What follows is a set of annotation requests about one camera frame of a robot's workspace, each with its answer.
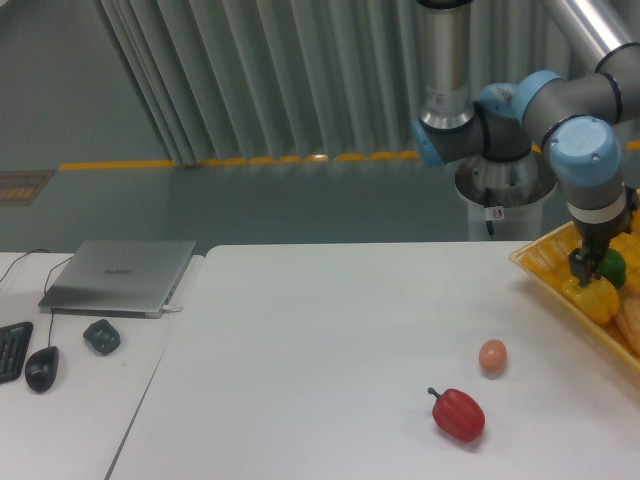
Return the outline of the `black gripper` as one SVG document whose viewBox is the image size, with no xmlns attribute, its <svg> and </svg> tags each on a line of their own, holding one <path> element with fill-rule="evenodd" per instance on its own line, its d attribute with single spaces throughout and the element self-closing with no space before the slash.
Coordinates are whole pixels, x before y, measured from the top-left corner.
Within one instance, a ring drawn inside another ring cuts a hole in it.
<svg viewBox="0 0 640 480">
<path fill-rule="evenodd" d="M 626 185 L 572 187 L 572 218 L 582 237 L 582 246 L 569 254 L 569 267 L 581 287 L 599 279 L 600 249 L 621 233 L 631 232 L 634 213 L 639 209 L 639 191 Z"/>
</svg>

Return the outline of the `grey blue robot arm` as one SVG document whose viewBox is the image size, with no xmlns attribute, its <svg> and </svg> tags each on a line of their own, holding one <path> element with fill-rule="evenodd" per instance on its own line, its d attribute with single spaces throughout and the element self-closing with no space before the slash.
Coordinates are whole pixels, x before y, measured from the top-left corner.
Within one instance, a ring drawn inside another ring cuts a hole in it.
<svg viewBox="0 0 640 480">
<path fill-rule="evenodd" d="M 537 145 L 553 170 L 582 243 L 569 255 L 583 285 L 602 273 L 610 241 L 630 232 L 638 195 L 624 184 L 614 125 L 639 115 L 639 43 L 605 1 L 546 1 L 543 6 L 591 74 L 566 81 L 543 70 L 494 107 L 468 90 L 471 4 L 422 1 L 429 43 L 427 100 L 413 123 L 430 165 L 497 154 L 513 161 Z"/>
</svg>

